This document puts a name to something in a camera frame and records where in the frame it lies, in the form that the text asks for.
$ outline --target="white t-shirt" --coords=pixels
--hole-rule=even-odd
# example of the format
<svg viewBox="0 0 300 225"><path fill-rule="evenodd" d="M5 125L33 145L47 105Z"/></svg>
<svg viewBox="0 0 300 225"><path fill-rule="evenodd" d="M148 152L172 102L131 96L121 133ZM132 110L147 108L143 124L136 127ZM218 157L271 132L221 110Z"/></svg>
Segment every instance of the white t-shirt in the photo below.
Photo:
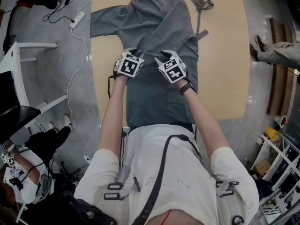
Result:
<svg viewBox="0 0 300 225"><path fill-rule="evenodd" d="M40 159L33 151L27 150L22 152L23 150L28 149L27 147L22 147L20 149L20 155L30 161L34 166L41 164L43 161ZM42 174L46 171L45 164L42 164L36 169L39 171L39 180L41 179ZM18 203L25 203L29 204L32 203L36 197L36 192L38 190L38 186L34 184L33 181L27 178L22 182L23 189L19 190L17 186L13 186L9 180L11 178L18 178L20 181L24 179L26 176L26 171L22 168L20 164L15 162L14 165L11 167L7 167L4 174L3 182L7 183L9 186L12 187L14 194L15 194L15 201Z"/></svg>
<svg viewBox="0 0 300 225"><path fill-rule="evenodd" d="M147 202L158 175L165 142L170 135L184 134L195 144L193 134L180 126L158 124L144 126L132 131L128 138L127 158L131 172L126 187L137 177L141 191L131 190L129 209L120 212L112 201L104 201L107 185L117 180L118 158L109 150L99 150L84 177L79 182L75 197L96 205L115 218L118 224L132 224ZM211 157L212 177L195 156L193 147L178 138L172 138L167 150L162 186L155 206L148 219L171 209L182 210L204 225L218 225L216 180L234 180L245 203L245 224L258 210L258 192L254 180L236 158L230 148L220 148Z"/></svg>

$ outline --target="red wire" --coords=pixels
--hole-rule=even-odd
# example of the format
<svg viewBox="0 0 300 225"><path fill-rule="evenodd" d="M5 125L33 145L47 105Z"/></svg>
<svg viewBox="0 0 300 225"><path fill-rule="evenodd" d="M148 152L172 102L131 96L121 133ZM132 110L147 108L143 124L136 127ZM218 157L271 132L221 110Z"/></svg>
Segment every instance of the red wire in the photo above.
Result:
<svg viewBox="0 0 300 225"><path fill-rule="evenodd" d="M162 223L161 225L163 225L163 224L165 223L165 221L167 220L167 217L169 216L170 212L171 212L171 210L168 211L168 214L167 214L167 216L164 218L163 223Z"/></svg>

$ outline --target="floor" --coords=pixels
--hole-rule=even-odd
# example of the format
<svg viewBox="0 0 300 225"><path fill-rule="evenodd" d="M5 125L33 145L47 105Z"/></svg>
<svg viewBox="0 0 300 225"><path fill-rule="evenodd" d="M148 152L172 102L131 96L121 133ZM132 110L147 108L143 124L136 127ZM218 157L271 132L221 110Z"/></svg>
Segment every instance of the floor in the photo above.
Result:
<svg viewBox="0 0 300 225"><path fill-rule="evenodd" d="M77 10L91 0L71 0L71 3L55 14L51 19L61 16L75 18ZM255 45L254 36L259 34L266 43L271 42L268 18L280 20L275 0L243 0L248 21L250 42ZM89 25L90 8L87 5L83 11L84 19L74 29L74 34L83 37L90 51ZM18 42L51 42L57 43L54 50L34 50L24 57L37 56L37 62L22 65L25 89L31 105L39 105L44 101L51 101L67 92L68 83L74 72L81 66L86 54L83 40L71 35L70 21L63 18L57 23L43 22L42 18L48 13L42 6L32 9L21 7L17 10L12 34ZM250 59L250 86L245 115L240 119L220 121L221 127L231 147L242 161L250 161L256 157L258 147L255 142L264 128L272 121L266 115L269 101L272 67L265 63L253 62ZM71 171L87 165L83 158L97 150L99 140L100 119L93 82L91 60L85 61L82 70L74 77L69 89L69 101L73 110L73 131L58 153L56 161L64 160ZM37 119L37 125L42 124L47 129L48 122L53 122L57 128L63 127L63 115L69 114L68 103L62 102L52 110ZM202 153L202 141L198 141Z"/></svg>

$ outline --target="gray fabric strap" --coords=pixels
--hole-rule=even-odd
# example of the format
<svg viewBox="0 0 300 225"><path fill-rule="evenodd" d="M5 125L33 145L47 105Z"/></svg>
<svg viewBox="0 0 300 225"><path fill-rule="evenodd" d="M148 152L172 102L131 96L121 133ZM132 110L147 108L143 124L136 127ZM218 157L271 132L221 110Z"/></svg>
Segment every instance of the gray fabric strap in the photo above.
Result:
<svg viewBox="0 0 300 225"><path fill-rule="evenodd" d="M204 30L201 36L199 34L199 29L200 29L200 17L201 17L201 12L202 10L208 10L208 9L212 9L214 7L214 4L211 0L191 0L194 5L196 6L196 9L198 11L198 20L197 20L197 29L196 29L196 36L198 38L198 40L200 40L201 38L203 38L204 36L206 36L208 34L207 30Z"/></svg>

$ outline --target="white cable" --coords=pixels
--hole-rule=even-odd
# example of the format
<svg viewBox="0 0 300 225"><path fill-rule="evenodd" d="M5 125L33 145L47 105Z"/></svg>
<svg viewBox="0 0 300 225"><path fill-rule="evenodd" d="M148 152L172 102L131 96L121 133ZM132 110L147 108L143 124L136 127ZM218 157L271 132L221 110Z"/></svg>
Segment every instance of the white cable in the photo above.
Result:
<svg viewBox="0 0 300 225"><path fill-rule="evenodd" d="M69 82L69 85L67 86L67 104L68 104L69 109L70 109L70 111L71 111L70 119L71 119L71 122L72 122L72 114L73 114L73 111L72 111L72 109L71 109L71 107L70 107L70 101L69 101L69 87L70 87L70 85L71 85L71 83L72 83L72 80L73 80L74 76L75 76L75 75L83 68L84 61L86 60L86 58L87 58L88 55L89 55L89 49L88 49L88 46L86 45L86 42L85 42L85 39L84 39L84 38L79 37L79 36L76 36L76 35L73 34L73 28L71 29L71 34L72 34L73 37L75 37L75 38L80 38L80 39L82 39L82 40L84 41L84 45L85 45L86 51L87 51L86 55L85 55L84 58L83 58L81 67L74 73L74 75L72 76L72 78L71 78L71 80L70 80L70 82Z"/></svg>
<svg viewBox="0 0 300 225"><path fill-rule="evenodd" d="M73 151L70 151L70 152L64 152L64 153L55 153L55 155L67 155L67 154L71 154L71 153L75 152L76 146L77 146L78 143L83 143L83 144L85 144L85 145L88 147L88 150L84 152L84 155L85 155L86 152L89 152L89 151L90 151L90 147L89 147L85 142L79 140L79 141L76 142Z"/></svg>
<svg viewBox="0 0 300 225"><path fill-rule="evenodd" d="M80 12L81 9L83 9L85 6L89 5L92 1L88 2L87 4L85 4L83 7L81 7L80 9L78 9L77 13Z"/></svg>

